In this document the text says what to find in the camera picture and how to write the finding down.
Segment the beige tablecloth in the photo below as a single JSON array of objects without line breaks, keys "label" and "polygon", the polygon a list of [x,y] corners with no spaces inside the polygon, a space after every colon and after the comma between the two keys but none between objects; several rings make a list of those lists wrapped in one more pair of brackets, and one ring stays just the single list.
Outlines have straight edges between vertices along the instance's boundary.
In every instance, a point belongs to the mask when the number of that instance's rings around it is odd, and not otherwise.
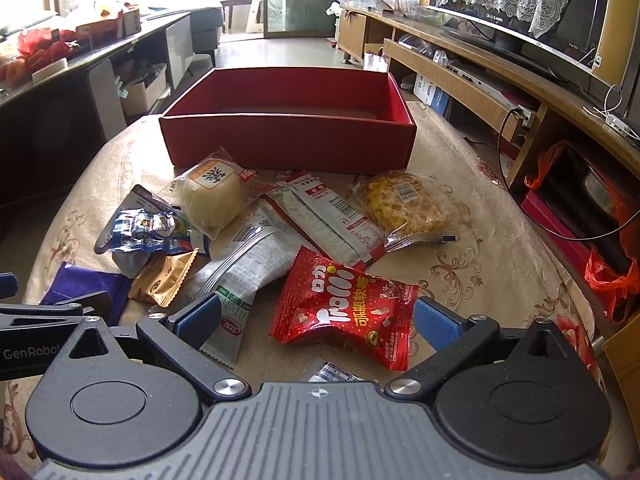
[{"label": "beige tablecloth", "polygon": [[[527,219],[471,149],[430,108],[409,103],[418,133],[409,168],[436,177],[441,189],[476,221],[473,233],[456,243],[417,244],[386,254],[369,272],[418,283],[422,295],[435,298],[462,316],[487,314],[503,326],[526,326],[535,316],[558,320],[574,342],[593,330],[586,300],[568,273],[559,268]],[[94,241],[113,211],[135,184],[159,192],[174,177],[158,118],[151,116],[110,140],[94,158],[52,222],[34,263],[24,297],[38,303],[62,262],[117,272],[110,254],[94,254]],[[323,175],[345,194],[353,177]],[[282,282],[263,289],[252,307],[235,373],[254,391],[264,380],[295,381],[314,357],[331,360],[362,378],[389,380],[390,372],[362,355],[316,344],[286,346],[268,337]],[[134,323],[148,305],[130,302],[122,324]],[[580,322],[578,310],[586,320]],[[411,365],[433,350],[417,335],[411,339]],[[597,375],[596,365],[591,367]],[[38,378],[10,381],[4,407],[4,445],[27,470],[38,459],[24,425],[24,406]]]}]

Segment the red box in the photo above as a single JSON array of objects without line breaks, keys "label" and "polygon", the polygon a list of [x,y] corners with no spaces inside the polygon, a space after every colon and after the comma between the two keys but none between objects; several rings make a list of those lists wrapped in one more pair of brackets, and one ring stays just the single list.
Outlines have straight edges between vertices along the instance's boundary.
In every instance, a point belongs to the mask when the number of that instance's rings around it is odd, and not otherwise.
[{"label": "red box", "polygon": [[[569,229],[562,223],[562,221],[551,211],[545,201],[535,191],[529,191],[522,202],[522,208],[526,211],[531,218],[543,225],[547,229],[551,229],[556,233],[565,236],[567,238],[577,238],[577,236],[569,231]],[[556,244],[558,249],[562,251],[562,254],[571,262],[572,266],[580,272],[581,276],[584,276],[584,271],[587,268],[587,261],[591,254],[590,249],[582,242],[570,242],[563,240],[557,236],[549,235],[552,242]],[[607,304],[606,297],[594,290],[596,297],[600,300],[600,303]]]},{"label": "red box", "polygon": [[174,166],[224,147],[244,168],[404,170],[414,119],[393,76],[343,68],[215,68],[160,117]]}]

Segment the packaged bread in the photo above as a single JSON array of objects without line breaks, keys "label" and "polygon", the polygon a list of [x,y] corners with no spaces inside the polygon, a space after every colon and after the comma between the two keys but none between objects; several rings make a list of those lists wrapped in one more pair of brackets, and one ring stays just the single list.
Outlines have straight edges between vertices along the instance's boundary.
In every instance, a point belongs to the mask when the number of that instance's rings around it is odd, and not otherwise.
[{"label": "packaged bread", "polygon": [[464,227],[459,208],[428,176],[387,173],[356,183],[353,191],[384,230],[387,251],[418,241],[455,241]]},{"label": "packaged bread", "polygon": [[161,194],[214,240],[260,196],[252,185],[257,184],[254,178],[255,171],[238,166],[221,148],[175,178]]}]

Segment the bread roll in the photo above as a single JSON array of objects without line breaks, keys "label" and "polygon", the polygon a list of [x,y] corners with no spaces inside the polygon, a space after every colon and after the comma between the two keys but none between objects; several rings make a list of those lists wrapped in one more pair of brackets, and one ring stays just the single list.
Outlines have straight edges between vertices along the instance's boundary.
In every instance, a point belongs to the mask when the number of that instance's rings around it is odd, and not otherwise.
[{"label": "bread roll", "polygon": [[242,211],[242,181],[234,168],[209,159],[185,176],[180,206],[191,223],[215,238]]}]

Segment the red snack bag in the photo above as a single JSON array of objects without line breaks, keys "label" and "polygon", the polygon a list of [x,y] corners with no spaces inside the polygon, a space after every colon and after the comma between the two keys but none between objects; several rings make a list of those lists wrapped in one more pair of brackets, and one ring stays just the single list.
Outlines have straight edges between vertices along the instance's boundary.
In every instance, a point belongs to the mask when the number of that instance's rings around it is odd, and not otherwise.
[{"label": "red snack bag", "polygon": [[270,335],[351,348],[390,370],[409,367],[417,285],[392,282],[302,247],[278,300]]}]

